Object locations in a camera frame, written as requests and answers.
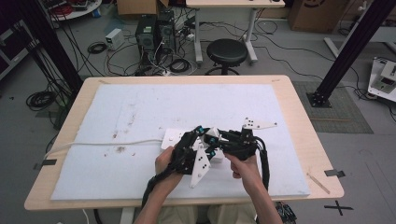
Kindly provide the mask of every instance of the computer tower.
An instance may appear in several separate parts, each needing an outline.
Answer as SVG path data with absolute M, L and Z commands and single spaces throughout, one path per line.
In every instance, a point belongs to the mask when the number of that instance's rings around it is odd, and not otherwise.
M 141 64 L 157 64 L 162 54 L 157 15 L 142 15 L 137 24 L 135 36 L 142 59 Z
M 158 26 L 163 41 L 163 53 L 176 53 L 175 40 L 175 13 L 172 10 L 161 11 L 158 17 Z

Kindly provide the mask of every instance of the floor mat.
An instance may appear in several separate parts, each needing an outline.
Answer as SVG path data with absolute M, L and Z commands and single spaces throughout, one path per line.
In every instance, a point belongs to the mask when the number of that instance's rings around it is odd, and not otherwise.
M 320 82 L 295 81 L 292 83 L 316 132 L 373 133 L 345 88 L 337 88 L 332 92 L 329 99 L 331 108 L 316 108 L 309 104 L 306 93 L 314 92 Z

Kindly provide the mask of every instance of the table leg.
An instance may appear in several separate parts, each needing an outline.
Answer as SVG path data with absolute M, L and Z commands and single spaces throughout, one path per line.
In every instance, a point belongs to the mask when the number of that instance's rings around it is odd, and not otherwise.
M 132 224 L 134 222 L 134 207 L 122 208 L 120 224 Z
M 254 52 L 254 48 L 250 42 L 251 34 L 253 33 L 253 28 L 254 28 L 254 21 L 256 20 L 257 10 L 258 10 L 257 8 L 251 9 L 247 33 L 244 35 L 244 42 L 245 45 L 247 46 L 247 52 L 250 58 L 250 63 L 255 63 L 258 61 L 256 52 Z
M 201 50 L 201 42 L 199 39 L 199 8 L 195 9 L 195 36 L 194 36 L 194 48 L 195 48 L 195 61 L 198 63 L 198 66 L 204 61 L 202 57 Z

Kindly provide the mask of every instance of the white cable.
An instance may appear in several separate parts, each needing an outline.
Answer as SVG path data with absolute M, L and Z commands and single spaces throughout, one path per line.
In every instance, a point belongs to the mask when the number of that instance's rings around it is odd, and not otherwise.
M 87 224 L 90 224 L 90 219 L 88 218 L 88 215 L 87 215 L 87 213 L 85 212 L 85 209 L 82 209 L 82 212 L 84 213 L 85 218 L 87 218 Z
M 127 145 L 136 145 L 136 144 L 142 144 L 142 143 L 147 143 L 147 142 L 162 142 L 162 139 L 146 139 L 146 140 L 140 140 L 140 141 L 134 141 L 134 142 L 124 142 L 124 143 L 83 143 L 83 142 L 71 142 L 64 144 L 59 147 L 53 148 L 51 151 L 47 152 L 47 154 L 44 156 L 44 159 L 46 159 L 50 154 L 54 152 L 61 151 L 62 149 L 69 148 L 71 146 L 127 146 Z

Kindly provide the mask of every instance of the wooden table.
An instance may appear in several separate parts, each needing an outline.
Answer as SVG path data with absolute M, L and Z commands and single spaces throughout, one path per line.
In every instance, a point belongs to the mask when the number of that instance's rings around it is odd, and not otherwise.
M 73 142 L 79 125 L 90 108 L 92 99 L 100 85 L 106 84 L 270 84 L 279 102 L 290 137 L 304 173 L 311 194 L 306 197 L 276 198 L 277 201 L 340 198 L 344 190 L 336 176 L 326 176 L 324 171 L 332 170 L 332 165 L 321 145 L 317 134 L 290 80 L 286 76 L 227 76 L 227 77 L 91 77 L 85 80 L 81 91 L 53 147 Z M 140 200 L 94 200 L 94 201 L 52 201 L 50 196 L 59 178 L 67 149 L 50 154 L 49 160 L 57 160 L 55 165 L 43 166 L 25 202 L 27 210 L 60 210 L 80 208 L 137 207 Z M 166 201 L 166 205 L 238 203 L 236 199 L 198 199 Z
M 195 61 L 198 64 L 203 62 L 201 42 L 200 42 L 200 32 L 199 32 L 199 22 L 201 21 L 199 10 L 203 7 L 217 7 L 219 8 L 219 13 L 221 13 L 222 7 L 243 7 L 251 8 L 249 16 L 249 25 L 246 34 L 243 36 L 244 43 L 247 46 L 247 52 L 250 59 L 250 63 L 257 62 L 257 56 L 251 45 L 250 38 L 254 28 L 254 22 L 256 20 L 256 15 L 258 8 L 261 7 L 284 7 L 285 3 L 283 1 L 274 2 L 272 0 L 187 0 L 186 4 L 188 7 L 195 8 L 195 38 L 194 38 L 194 48 L 195 48 Z

